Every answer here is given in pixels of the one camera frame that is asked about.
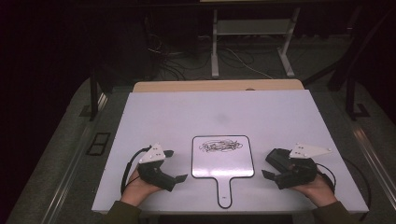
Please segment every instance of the scribble drawing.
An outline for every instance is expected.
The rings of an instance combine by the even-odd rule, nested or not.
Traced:
[[[199,148],[204,151],[204,152],[215,152],[215,151],[221,151],[221,152],[227,152],[227,151],[233,151],[236,150],[237,148],[242,147],[243,145],[238,143],[237,141],[232,141],[230,139],[227,140],[210,140],[205,143],[203,143]]]

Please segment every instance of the white board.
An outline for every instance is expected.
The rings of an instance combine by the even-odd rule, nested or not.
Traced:
[[[274,173],[275,168],[265,161],[273,148],[293,149],[296,143],[331,148],[331,154],[314,161],[335,174],[336,196],[348,211],[367,211],[309,91],[131,93],[105,170],[97,171],[103,176],[92,210],[105,213],[120,199],[127,162],[136,151],[154,143],[175,151],[165,159],[164,173],[189,176],[172,192],[163,190],[148,197],[140,205],[147,214],[290,214],[315,208],[301,193],[279,190],[274,181],[258,173],[233,179],[233,205],[221,208],[216,182],[191,175],[192,139],[200,135],[248,136],[254,170]]]

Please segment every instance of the human hand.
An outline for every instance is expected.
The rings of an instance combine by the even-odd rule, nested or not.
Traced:
[[[162,190],[142,180],[137,172],[137,166],[129,177],[128,183],[125,191],[122,193],[120,201],[133,206],[138,206],[145,201],[150,194]]]
[[[321,175],[317,175],[314,181],[308,184],[292,187],[291,189],[301,192],[317,207],[337,202],[332,190]]]

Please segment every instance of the white metal stand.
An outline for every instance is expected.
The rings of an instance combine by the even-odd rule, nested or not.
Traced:
[[[213,38],[212,38],[212,77],[219,78],[219,62],[217,54],[218,35],[286,35],[283,47],[278,50],[280,61],[283,64],[286,75],[294,77],[286,52],[293,35],[300,8],[294,9],[291,19],[284,20],[248,20],[248,21],[218,21],[218,12],[213,14]]]

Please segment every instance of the sleeve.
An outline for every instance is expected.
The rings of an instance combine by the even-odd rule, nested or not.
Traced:
[[[108,213],[104,216],[104,223],[132,224],[138,223],[141,210],[128,203],[115,201]]]
[[[331,203],[313,211],[317,223],[320,224],[359,224],[340,203]]]

